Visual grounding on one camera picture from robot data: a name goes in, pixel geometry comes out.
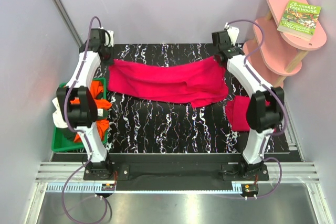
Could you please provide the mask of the magenta t-shirt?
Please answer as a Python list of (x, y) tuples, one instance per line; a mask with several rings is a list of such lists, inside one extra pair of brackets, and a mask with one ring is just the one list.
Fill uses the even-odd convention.
[(227, 97), (224, 75), (225, 68), (213, 57), (172, 67), (115, 60), (109, 67), (108, 89), (140, 99), (189, 103), (199, 108)]

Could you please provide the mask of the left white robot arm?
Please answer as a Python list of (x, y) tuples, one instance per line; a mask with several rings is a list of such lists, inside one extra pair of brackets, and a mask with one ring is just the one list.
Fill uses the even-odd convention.
[(79, 135), (86, 149), (86, 171), (103, 180), (113, 175), (113, 167), (99, 135), (98, 108), (90, 87), (101, 61), (111, 58), (113, 46), (113, 31), (102, 27), (91, 29), (87, 41), (80, 47), (72, 77), (56, 91), (62, 118), (68, 128)]

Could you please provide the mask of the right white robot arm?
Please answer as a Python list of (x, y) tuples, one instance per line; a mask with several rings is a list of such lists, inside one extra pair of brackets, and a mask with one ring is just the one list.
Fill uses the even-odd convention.
[(234, 175), (250, 180), (262, 171), (266, 144), (283, 119), (284, 91), (259, 75), (234, 45), (229, 29), (213, 32), (212, 42), (217, 50), (215, 60), (240, 82), (250, 98), (246, 112), (248, 140), (233, 169)]

